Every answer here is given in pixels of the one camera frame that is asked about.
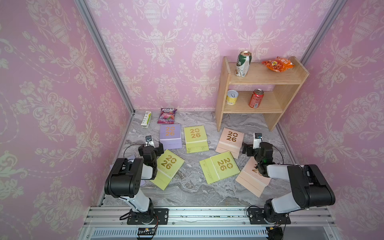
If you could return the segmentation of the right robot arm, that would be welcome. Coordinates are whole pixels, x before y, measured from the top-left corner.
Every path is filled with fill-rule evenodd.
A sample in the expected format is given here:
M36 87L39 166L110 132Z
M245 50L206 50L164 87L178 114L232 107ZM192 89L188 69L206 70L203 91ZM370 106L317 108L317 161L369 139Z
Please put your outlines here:
M262 216L267 223L287 223L289 213L335 204L335 194L317 165L276 164L274 146L267 142L261 142L257 149L245 143L242 147L242 153L256 161L250 172L264 178L285 180L291 186L290 193L266 201Z

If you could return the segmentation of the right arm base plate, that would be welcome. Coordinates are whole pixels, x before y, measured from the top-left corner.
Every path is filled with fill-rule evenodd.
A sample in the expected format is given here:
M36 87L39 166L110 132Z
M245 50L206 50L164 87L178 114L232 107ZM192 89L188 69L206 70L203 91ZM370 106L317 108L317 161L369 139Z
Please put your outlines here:
M251 225L290 225L291 219L289 214L276 214L273 210L267 212L261 208L250 206L246 209L246 215Z

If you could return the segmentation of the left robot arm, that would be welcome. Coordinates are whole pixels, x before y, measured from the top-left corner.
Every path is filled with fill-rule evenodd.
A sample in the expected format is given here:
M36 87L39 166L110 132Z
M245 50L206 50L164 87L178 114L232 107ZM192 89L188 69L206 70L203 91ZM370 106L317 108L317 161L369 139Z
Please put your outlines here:
M158 147L141 145L139 158L116 159L104 186L106 195L124 200L131 210L120 216L127 224L158 224L153 201L140 190L141 181L154 180L158 172L157 158L164 153L163 144Z

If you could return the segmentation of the pink calendar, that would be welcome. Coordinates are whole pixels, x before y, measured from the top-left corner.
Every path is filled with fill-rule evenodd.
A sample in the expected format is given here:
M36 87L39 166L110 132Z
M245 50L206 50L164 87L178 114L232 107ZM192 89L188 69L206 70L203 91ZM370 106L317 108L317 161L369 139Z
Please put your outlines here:
M265 187L269 185L271 179L262 176L256 167L257 161L254 157L250 157L249 161L237 176L236 181L255 196L260 198Z
M244 139L244 133L233 129L224 128L216 147L217 153L230 152L234 159L239 158L240 150Z

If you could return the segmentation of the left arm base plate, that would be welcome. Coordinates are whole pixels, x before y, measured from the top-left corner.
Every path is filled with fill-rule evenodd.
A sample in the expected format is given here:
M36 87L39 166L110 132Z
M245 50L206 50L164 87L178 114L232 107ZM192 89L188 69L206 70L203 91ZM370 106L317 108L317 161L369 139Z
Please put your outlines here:
M127 225L167 225L169 209L153 209L145 213L129 211Z

